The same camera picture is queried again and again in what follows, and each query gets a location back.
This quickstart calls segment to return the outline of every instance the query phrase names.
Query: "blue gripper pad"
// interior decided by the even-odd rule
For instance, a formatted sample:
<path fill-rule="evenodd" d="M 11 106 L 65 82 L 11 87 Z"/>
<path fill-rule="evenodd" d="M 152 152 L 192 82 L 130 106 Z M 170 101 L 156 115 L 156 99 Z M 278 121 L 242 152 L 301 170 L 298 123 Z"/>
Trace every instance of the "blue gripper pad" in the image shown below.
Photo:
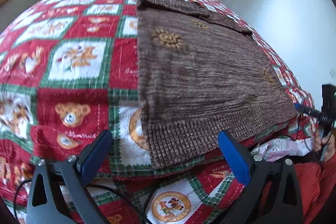
<path fill-rule="evenodd" d="M 252 162 L 249 159 L 246 148 L 237 143 L 229 133 L 225 133 L 224 131 L 218 134 L 218 147 L 236 179 L 247 186 L 251 180 L 250 168 Z"/>
<path fill-rule="evenodd" d="M 301 107 L 301 104 L 295 103 L 295 104 L 294 104 L 294 107 L 295 107 L 296 110 L 299 110 L 300 107 Z"/>
<path fill-rule="evenodd" d="M 93 181 L 112 145 L 112 133 L 105 130 L 100 133 L 92 144 L 83 149 L 77 162 L 77 170 L 80 173 L 82 187 Z"/>

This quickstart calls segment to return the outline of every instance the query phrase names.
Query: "red and white quilt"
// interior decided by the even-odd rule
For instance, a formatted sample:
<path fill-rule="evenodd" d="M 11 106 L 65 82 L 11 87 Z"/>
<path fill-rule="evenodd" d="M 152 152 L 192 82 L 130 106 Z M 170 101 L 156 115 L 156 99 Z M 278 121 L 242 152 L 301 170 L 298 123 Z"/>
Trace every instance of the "red and white quilt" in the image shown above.
<path fill-rule="evenodd" d="M 291 100 L 313 106 L 283 60 L 244 20 L 218 0 L 185 1 L 199 2 L 249 28 Z M 115 145 L 97 183 L 131 193 L 139 208 L 158 177 L 183 172 L 155 192 L 147 209 L 153 223 L 210 223 L 243 190 L 218 151 L 169 169 L 152 167 L 139 118 L 134 0 L 36 3 L 0 35 L 0 85 L 0 195 L 9 207 L 17 185 L 32 175 L 39 159 L 79 154 L 103 129 L 112 132 Z M 279 130 L 296 135 L 297 124 L 279 124 L 244 144 Z M 301 121 L 301 138 L 313 130 L 312 120 Z M 28 191 L 22 189 L 18 197 L 22 221 Z M 115 195 L 97 189 L 92 195 L 111 223 L 139 222 Z M 80 222 L 69 197 L 67 202 Z"/>

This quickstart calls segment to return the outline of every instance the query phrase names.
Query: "teddy bear face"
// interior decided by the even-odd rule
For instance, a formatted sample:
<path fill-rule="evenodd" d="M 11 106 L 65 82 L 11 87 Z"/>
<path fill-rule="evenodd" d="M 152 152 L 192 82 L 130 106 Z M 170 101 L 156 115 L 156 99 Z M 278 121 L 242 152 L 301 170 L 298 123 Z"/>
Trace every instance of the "teddy bear face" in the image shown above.
<path fill-rule="evenodd" d="M 57 104 L 55 110 L 66 127 L 77 127 L 82 124 L 84 117 L 90 113 L 88 105 L 76 103 Z"/>
<path fill-rule="evenodd" d="M 111 224 L 119 224 L 119 222 L 122 220 L 122 216 L 121 215 L 114 215 L 114 216 L 110 216 L 107 218 L 107 220 L 111 223 Z"/>
<path fill-rule="evenodd" d="M 64 149 L 73 149 L 79 145 L 78 142 L 63 134 L 58 134 L 57 143 Z"/>

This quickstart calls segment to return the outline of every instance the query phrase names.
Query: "round emblem print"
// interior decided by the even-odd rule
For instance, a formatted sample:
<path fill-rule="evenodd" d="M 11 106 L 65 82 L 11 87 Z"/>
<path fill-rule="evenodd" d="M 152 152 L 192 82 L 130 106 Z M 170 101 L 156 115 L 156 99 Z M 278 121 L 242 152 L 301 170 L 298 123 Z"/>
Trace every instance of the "round emblem print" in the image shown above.
<path fill-rule="evenodd" d="M 191 209 L 189 199 L 179 192 L 165 192 L 152 203 L 153 215 L 162 222 L 175 222 L 185 218 Z"/>

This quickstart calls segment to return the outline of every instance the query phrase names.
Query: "screw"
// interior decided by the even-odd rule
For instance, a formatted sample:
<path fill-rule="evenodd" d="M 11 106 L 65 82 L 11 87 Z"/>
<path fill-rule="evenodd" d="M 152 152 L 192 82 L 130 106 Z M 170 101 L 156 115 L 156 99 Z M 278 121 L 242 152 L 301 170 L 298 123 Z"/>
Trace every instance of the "screw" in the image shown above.
<path fill-rule="evenodd" d="M 37 162 L 37 165 L 38 166 L 42 166 L 42 165 L 44 165 L 45 164 L 45 160 L 39 160 L 38 162 Z"/>
<path fill-rule="evenodd" d="M 286 160 L 285 160 L 285 164 L 287 164 L 287 165 L 292 165 L 293 162 L 292 162 L 291 159 L 286 159 Z"/>
<path fill-rule="evenodd" d="M 75 160 L 77 160 L 77 156 L 76 155 L 70 155 L 68 157 L 68 162 L 74 162 Z"/>
<path fill-rule="evenodd" d="M 262 161 L 262 160 L 263 160 L 263 157 L 260 156 L 260 155 L 254 155 L 254 156 L 253 156 L 253 159 L 254 159 L 255 161 Z"/>

